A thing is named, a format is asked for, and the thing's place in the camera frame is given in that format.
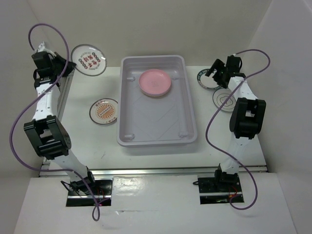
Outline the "teal rimmed white plate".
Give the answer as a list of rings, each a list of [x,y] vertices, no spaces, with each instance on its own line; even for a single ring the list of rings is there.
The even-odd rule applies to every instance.
[[[213,79],[213,76],[214,76],[214,72],[211,73],[209,76],[206,76],[206,73],[208,72],[209,69],[203,69],[201,71],[198,72],[197,74],[197,82],[198,84],[206,89],[206,90],[219,90],[219,89],[222,89],[221,86],[219,86]]]

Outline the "white plate red characters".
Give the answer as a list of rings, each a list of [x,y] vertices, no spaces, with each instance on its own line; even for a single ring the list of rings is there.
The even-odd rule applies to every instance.
[[[71,62],[76,64],[77,71],[90,77],[101,75],[107,67],[105,54],[89,44],[76,46],[71,52]]]

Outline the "pink plastic plate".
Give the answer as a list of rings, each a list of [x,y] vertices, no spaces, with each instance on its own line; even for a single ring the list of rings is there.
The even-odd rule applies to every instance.
[[[170,76],[159,69],[150,69],[143,72],[138,79],[142,91],[151,94],[160,94],[170,90],[172,86]]]

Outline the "orange sunburst pattern plate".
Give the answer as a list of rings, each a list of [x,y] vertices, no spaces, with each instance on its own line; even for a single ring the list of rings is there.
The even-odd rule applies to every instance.
[[[117,120],[118,102],[112,98],[102,98],[92,104],[89,117],[98,125],[107,125]]]

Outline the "lavender plastic plate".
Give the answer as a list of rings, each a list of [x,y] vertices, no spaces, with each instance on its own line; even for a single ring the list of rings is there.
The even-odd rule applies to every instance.
[[[169,93],[170,91],[167,91],[167,92],[163,92],[163,93],[160,93],[160,94],[151,94],[151,93],[147,93],[147,92],[144,92],[144,91],[141,91],[143,94],[147,94],[147,95],[152,95],[152,96],[160,96],[160,95],[164,95],[164,94],[167,94]]]

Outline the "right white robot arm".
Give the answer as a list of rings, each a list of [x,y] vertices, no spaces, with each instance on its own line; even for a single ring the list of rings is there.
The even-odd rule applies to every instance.
[[[229,123],[232,136],[226,150],[231,157],[220,163],[214,173],[213,185],[220,192],[238,182],[238,162],[247,144],[260,133],[266,109],[266,102],[251,91],[241,67],[241,58],[228,56],[226,63],[216,59],[206,73],[207,77],[213,75],[218,86],[229,89],[236,100]]]

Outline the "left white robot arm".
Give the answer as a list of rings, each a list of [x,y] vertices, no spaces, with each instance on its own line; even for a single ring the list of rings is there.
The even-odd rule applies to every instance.
[[[24,131],[38,156],[65,170],[72,190],[91,195],[97,183],[88,167],[72,152],[70,136],[59,120],[61,89],[57,80],[67,77],[76,65],[47,51],[35,52],[32,59],[37,67],[34,87],[40,99],[32,120],[24,124]]]

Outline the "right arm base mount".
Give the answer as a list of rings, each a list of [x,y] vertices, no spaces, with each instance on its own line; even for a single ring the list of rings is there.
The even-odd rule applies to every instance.
[[[193,185],[198,187],[200,204],[243,203],[244,197],[238,173],[227,174],[220,168],[214,176],[198,177]]]

